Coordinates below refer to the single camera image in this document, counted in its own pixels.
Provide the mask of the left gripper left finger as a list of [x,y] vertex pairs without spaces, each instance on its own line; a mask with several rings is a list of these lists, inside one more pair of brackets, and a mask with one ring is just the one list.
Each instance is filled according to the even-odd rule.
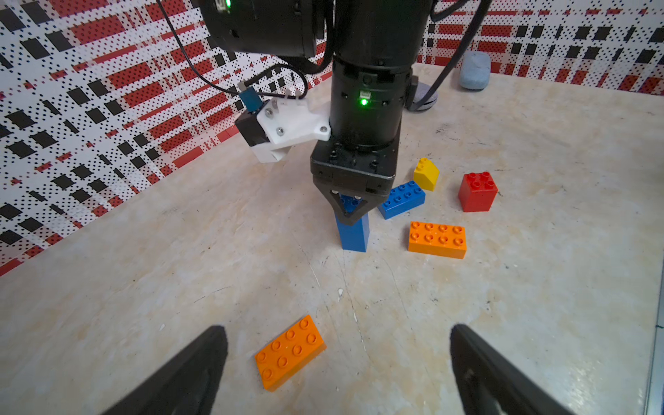
[[228,357],[224,327],[206,329],[107,414],[209,414]]

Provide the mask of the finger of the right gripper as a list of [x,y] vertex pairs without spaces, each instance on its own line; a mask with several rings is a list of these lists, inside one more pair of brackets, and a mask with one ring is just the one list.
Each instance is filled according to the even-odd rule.
[[351,195],[344,195],[339,190],[335,190],[332,185],[323,179],[316,178],[315,185],[324,196],[326,201],[332,207],[335,217],[342,225],[354,226],[358,221],[356,210],[358,209],[358,200]]
[[388,193],[385,194],[366,194],[363,197],[354,196],[352,205],[354,210],[352,212],[352,223],[359,221],[365,214],[372,209],[375,209],[380,204],[388,199]]

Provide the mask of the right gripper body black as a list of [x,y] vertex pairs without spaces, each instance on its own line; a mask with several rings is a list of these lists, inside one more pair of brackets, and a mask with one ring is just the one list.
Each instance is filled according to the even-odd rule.
[[378,150],[351,150],[339,139],[319,141],[311,154],[314,183],[342,195],[385,196],[394,185],[399,137]]

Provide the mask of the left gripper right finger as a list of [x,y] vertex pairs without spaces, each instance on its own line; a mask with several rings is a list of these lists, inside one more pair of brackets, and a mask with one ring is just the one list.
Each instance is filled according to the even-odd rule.
[[451,330],[451,363],[466,414],[569,414],[465,324]]

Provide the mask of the blue long lego brick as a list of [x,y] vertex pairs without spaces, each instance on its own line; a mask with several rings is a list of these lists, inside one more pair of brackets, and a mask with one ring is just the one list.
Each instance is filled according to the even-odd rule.
[[425,203],[425,192],[415,181],[393,188],[388,199],[378,209],[385,220],[403,214]]

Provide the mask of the blue square lego brick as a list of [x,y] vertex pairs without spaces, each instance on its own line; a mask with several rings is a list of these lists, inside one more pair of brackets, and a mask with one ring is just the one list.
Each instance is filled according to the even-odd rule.
[[[346,195],[341,195],[341,200],[344,209],[351,213],[357,209],[361,202],[361,200]],[[337,214],[335,214],[335,220],[341,239],[342,249],[347,251],[366,252],[370,235],[368,214],[365,214],[352,226],[341,223],[340,217]]]

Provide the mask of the yellow lego brick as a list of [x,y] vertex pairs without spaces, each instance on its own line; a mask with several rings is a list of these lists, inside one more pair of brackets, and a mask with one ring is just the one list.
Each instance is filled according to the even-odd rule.
[[413,181],[426,191],[434,191],[439,179],[439,169],[428,158],[422,157],[413,171]]

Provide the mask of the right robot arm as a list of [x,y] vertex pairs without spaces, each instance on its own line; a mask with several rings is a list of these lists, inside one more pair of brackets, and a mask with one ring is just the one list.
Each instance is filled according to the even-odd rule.
[[396,174],[402,114],[434,102],[413,73],[425,26],[462,7],[432,1],[202,1],[214,42],[274,55],[299,74],[332,72],[330,113],[316,129],[278,121],[278,100],[246,101],[236,125],[258,151],[315,140],[314,185],[352,226],[385,202]]

